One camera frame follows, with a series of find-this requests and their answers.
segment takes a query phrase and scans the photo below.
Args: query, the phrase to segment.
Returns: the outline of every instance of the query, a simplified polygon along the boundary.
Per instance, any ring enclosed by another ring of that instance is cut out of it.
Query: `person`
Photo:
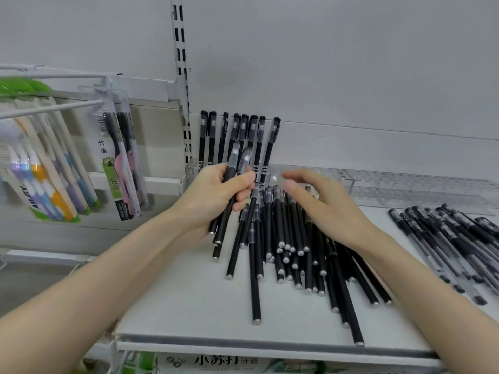
[[[204,168],[171,208],[1,318],[1,372],[69,372],[175,256],[206,236],[233,195],[233,210],[244,207],[255,173],[222,183],[225,168]],[[314,223],[381,276],[452,373],[499,371],[497,322],[371,223],[339,182],[309,170],[283,177],[285,190]],[[319,199],[297,182],[313,185]]]

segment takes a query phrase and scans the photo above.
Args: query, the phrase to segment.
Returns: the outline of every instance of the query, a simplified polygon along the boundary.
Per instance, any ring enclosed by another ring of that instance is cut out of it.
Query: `hand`
[[[179,200],[168,210],[174,213],[186,231],[203,228],[208,232],[209,222],[219,216],[233,195],[233,211],[240,211],[254,187],[255,173],[246,172],[222,183],[227,164],[203,168]]]
[[[312,170],[283,173],[284,189],[312,218],[317,227],[330,238],[352,249],[366,248],[369,242],[384,234],[360,210],[341,182]],[[319,193],[315,199],[297,182],[309,183]]]

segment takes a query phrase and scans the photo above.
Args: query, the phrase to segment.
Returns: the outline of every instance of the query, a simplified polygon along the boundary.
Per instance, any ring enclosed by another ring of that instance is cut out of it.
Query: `right hand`
[[[300,169],[283,173],[284,189],[330,238],[354,250],[363,250],[384,232],[360,210],[341,182]],[[319,193],[315,199],[297,182],[309,183]]]

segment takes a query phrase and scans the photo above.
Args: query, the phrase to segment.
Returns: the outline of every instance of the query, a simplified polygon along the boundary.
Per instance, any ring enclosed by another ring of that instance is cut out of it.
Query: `acrylic pen holder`
[[[187,185],[195,178],[198,167],[196,158],[187,164]],[[493,209],[499,207],[499,185],[486,179],[270,164],[265,185],[282,185],[281,174],[294,169],[311,169],[340,181],[359,206],[435,208],[447,203],[462,212],[482,215],[495,215]]]

